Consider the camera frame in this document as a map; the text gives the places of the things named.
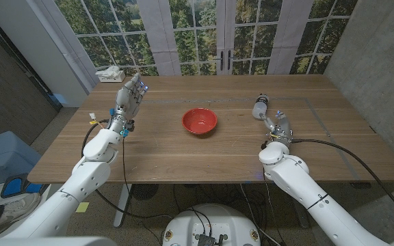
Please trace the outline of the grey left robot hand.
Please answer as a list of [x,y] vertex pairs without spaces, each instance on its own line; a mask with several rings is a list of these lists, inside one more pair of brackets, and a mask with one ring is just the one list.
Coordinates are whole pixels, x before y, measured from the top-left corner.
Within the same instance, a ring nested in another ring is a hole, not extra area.
[[129,131],[133,131],[133,118],[137,115],[147,91],[148,86],[141,81],[140,73],[135,73],[133,78],[118,90],[116,106],[111,114],[111,120],[107,128],[123,137]]

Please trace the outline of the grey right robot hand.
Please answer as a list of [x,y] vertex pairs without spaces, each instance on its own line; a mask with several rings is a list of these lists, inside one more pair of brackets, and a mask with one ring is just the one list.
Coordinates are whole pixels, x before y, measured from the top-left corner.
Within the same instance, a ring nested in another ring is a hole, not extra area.
[[280,142],[286,147],[290,146],[293,131],[289,118],[282,111],[277,111],[276,119],[278,122],[276,124],[263,113],[260,114],[260,118],[264,121],[266,128],[269,130],[268,135],[273,141]]

